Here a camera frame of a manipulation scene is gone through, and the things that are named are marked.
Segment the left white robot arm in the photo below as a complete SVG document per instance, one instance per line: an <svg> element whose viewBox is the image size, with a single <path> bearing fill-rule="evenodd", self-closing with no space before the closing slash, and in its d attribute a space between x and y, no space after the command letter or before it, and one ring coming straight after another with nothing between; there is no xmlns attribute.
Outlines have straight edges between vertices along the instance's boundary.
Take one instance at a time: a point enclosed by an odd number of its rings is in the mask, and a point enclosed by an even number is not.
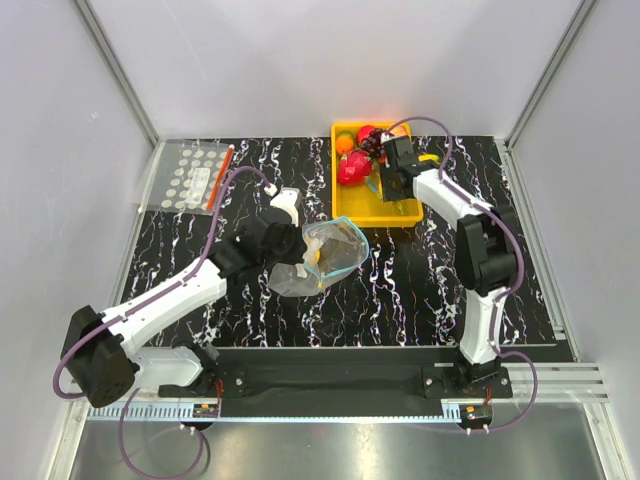
<svg viewBox="0 0 640 480"><path fill-rule="evenodd" d="M225 297L231 287L277 264L296 266L307 246L298 221L266 210L243 223L177 275L146 293L97 312L85 306L71 316L60 363L94 408L106 407L134 388L163 384L196 396L215 386L214 362L189 347L146 353L157 333L193 310Z"/></svg>

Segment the yellow banana bunch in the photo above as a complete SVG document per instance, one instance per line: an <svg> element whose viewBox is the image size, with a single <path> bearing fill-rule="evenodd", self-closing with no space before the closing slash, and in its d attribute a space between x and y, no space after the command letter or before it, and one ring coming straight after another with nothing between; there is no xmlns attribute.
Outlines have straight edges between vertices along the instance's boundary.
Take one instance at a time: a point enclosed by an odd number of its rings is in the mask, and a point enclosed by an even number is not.
<svg viewBox="0 0 640 480"><path fill-rule="evenodd" d="M441 163L441 158L436 154L424 153L420 154L418 158L421 162L433 162L436 165L439 165Z"/></svg>

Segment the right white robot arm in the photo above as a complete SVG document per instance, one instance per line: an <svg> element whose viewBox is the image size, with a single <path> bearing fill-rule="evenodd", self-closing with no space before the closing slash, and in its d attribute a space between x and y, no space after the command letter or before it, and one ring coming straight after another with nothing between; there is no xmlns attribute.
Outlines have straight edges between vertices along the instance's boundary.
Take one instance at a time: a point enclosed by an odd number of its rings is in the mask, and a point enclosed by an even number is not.
<svg viewBox="0 0 640 480"><path fill-rule="evenodd" d="M500 377L499 330L508 295L524 277L524 259L510 225L513 217L462 189L443 164L421 161L408 136L384 133L380 169L383 199L416 199L455 230L454 267L466 290L465 322L444 387L484 396Z"/></svg>

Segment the clear bag teal zipper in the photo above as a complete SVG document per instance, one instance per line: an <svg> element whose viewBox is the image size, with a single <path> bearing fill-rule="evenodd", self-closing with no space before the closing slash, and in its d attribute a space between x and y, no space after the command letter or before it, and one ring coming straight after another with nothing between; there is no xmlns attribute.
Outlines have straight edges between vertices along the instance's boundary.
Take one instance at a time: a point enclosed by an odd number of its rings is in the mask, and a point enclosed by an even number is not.
<svg viewBox="0 0 640 480"><path fill-rule="evenodd" d="M316 296L353 273L369 255L364 233L346 216L304 225L302 238L307 250L319 249L317 265L276 264L267 287L283 297Z"/></svg>

